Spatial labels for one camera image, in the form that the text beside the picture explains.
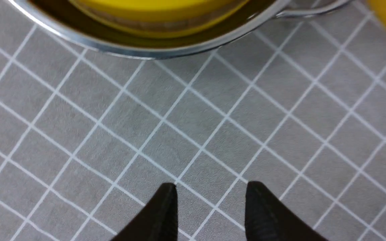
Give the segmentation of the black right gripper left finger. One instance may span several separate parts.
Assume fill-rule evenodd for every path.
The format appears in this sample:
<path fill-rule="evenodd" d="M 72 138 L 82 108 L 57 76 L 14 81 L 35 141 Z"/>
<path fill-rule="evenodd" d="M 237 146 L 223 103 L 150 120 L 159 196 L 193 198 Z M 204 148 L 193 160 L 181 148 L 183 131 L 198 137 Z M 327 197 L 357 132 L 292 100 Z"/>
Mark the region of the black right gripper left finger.
<path fill-rule="evenodd" d="M 176 241 L 178 195 L 174 183 L 162 183 L 149 202 L 112 241 Z"/>

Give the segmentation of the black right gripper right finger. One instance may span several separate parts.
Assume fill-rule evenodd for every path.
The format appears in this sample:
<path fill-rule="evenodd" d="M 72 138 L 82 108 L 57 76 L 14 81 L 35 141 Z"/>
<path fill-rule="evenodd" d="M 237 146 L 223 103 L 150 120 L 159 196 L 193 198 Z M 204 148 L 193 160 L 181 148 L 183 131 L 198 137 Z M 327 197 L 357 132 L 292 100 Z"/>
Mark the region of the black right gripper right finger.
<path fill-rule="evenodd" d="M 247 241 L 326 241 L 260 181 L 247 184 L 245 235 Z"/>

